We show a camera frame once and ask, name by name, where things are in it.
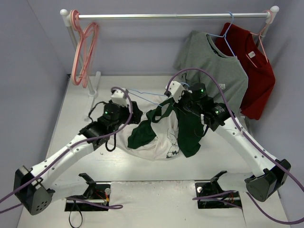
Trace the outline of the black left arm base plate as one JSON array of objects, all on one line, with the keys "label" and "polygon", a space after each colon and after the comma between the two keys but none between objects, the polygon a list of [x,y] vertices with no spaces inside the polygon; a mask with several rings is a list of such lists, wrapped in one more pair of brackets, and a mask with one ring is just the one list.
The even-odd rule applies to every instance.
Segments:
[{"label": "black left arm base plate", "polygon": [[86,200],[98,205],[109,206],[111,183],[95,181],[87,173],[80,173],[78,176],[85,181],[85,189],[82,190],[79,194],[73,194],[69,196],[70,198],[77,199],[76,201],[66,199],[65,212],[108,211],[106,208],[100,208],[87,203],[83,203],[79,201],[79,199]]}]

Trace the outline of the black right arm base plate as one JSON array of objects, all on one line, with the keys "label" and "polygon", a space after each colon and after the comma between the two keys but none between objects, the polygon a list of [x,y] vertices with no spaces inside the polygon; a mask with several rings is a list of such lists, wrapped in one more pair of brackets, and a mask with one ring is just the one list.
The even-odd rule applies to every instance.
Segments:
[{"label": "black right arm base plate", "polygon": [[242,209],[240,195],[236,191],[224,191],[217,183],[219,177],[226,174],[221,171],[209,181],[196,181],[196,202],[198,209]]}]

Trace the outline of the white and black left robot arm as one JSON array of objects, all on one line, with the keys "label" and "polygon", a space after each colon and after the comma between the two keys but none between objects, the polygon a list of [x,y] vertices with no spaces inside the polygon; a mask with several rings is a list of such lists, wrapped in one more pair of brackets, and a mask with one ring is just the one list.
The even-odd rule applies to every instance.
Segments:
[{"label": "white and black left robot arm", "polygon": [[133,110],[109,101],[104,113],[83,129],[61,150],[30,169],[21,166],[15,172],[14,194],[31,215],[45,210],[53,201],[64,198],[80,200],[94,196],[96,182],[86,173],[82,180],[60,181],[58,178],[80,159],[97,150],[122,124],[138,124],[143,112],[135,101]]}]

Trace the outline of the white and green t-shirt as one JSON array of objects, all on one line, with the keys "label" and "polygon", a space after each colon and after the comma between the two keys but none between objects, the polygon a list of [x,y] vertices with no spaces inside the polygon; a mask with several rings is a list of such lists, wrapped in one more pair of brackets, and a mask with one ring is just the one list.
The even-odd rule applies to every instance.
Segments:
[{"label": "white and green t-shirt", "polygon": [[187,158],[195,155],[205,133],[200,117],[172,98],[161,101],[157,97],[155,102],[156,106],[140,104],[140,123],[127,125],[109,144],[150,161],[171,160],[179,154]]}]

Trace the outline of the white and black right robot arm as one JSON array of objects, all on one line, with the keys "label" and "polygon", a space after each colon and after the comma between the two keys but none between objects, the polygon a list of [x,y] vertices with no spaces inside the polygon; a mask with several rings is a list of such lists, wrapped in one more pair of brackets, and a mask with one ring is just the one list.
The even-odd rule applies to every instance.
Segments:
[{"label": "white and black right robot arm", "polygon": [[229,113],[225,104],[216,103],[207,95],[203,83],[185,90],[181,83],[174,81],[169,91],[178,106],[199,116],[201,124],[226,140],[251,169],[248,173],[218,173],[210,180],[210,190],[214,195],[242,191],[264,202],[284,184],[287,174],[282,168],[290,170],[291,164],[265,151],[239,120]]}]

